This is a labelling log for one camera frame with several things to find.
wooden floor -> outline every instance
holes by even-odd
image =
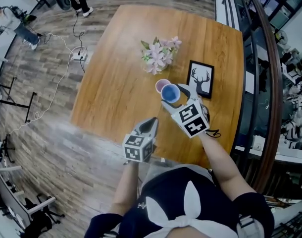
[[[89,56],[117,8],[128,3],[162,5],[215,18],[214,0],[88,0],[95,10],[88,18],[78,19],[75,33],[85,32],[82,41]],[[80,45],[72,32],[76,20],[74,11],[44,6],[34,14],[38,16],[33,24],[37,32],[60,35],[69,48]],[[16,75],[11,96],[17,102],[27,104],[33,91],[38,94],[32,104],[31,119],[35,112],[41,116],[49,106],[56,85],[66,72],[68,55],[63,41],[57,37],[40,44],[35,51],[19,38],[15,39],[0,82],[10,84]],[[40,192],[55,196],[56,211],[66,215],[60,225],[55,225],[42,237],[83,237],[90,219],[109,209],[123,170],[119,145],[84,133],[69,123],[82,77],[80,63],[72,61],[51,109],[42,119],[11,134],[10,140],[16,150],[10,154],[16,164],[23,166],[23,171],[17,172],[14,178],[18,187],[33,201]],[[25,115],[24,109],[0,105],[0,137],[19,128]],[[142,178],[147,169],[146,164],[141,165]]]

white sneaker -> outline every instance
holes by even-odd
[[[31,44],[31,49],[32,49],[32,50],[35,50],[35,49],[37,48],[38,44],[40,43],[40,40],[41,40],[41,39],[40,39],[40,37],[39,37],[39,41],[38,41],[37,44],[35,44],[35,45],[32,45],[32,44]]]
[[[84,18],[86,18],[89,14],[91,14],[94,11],[93,7],[90,7],[90,10],[88,12],[83,13]]]

blue cup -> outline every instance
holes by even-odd
[[[180,99],[181,91],[174,84],[167,84],[161,90],[161,98],[168,103],[177,102]]]

white ribbon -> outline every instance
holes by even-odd
[[[179,216],[175,220],[168,220],[163,209],[153,198],[146,197],[146,204],[149,220],[162,227],[162,229],[147,235],[145,238],[164,238],[172,229],[188,226],[197,229],[210,238],[238,238],[236,232],[228,226],[214,221],[196,219],[201,213],[201,200],[191,181],[187,183],[184,194],[185,215]]]

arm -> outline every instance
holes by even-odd
[[[3,9],[3,13],[5,14],[5,17],[7,18],[8,21],[5,27],[8,27],[12,24],[14,15],[11,12],[11,10],[8,8]]]
[[[210,138],[206,133],[201,133],[199,137],[222,191],[231,200],[242,194],[255,192],[241,176],[228,153],[215,139]]]
[[[109,213],[124,216],[137,200],[139,163],[131,161],[125,166]]]

